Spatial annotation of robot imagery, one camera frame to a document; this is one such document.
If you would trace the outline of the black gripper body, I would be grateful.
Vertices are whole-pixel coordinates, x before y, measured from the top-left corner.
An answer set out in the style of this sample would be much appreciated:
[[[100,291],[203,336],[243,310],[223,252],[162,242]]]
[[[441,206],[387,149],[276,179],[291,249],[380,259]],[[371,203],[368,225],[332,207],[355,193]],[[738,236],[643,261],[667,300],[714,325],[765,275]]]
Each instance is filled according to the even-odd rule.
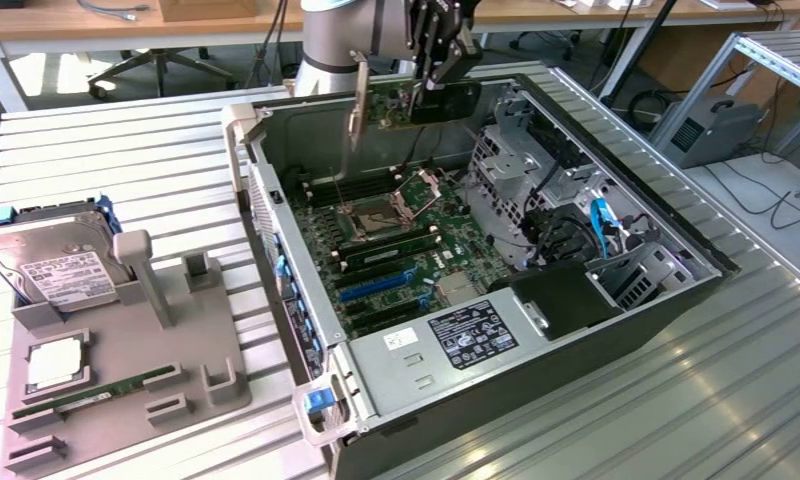
[[[415,24],[437,16],[449,24],[473,26],[477,0],[422,0],[415,2]]]

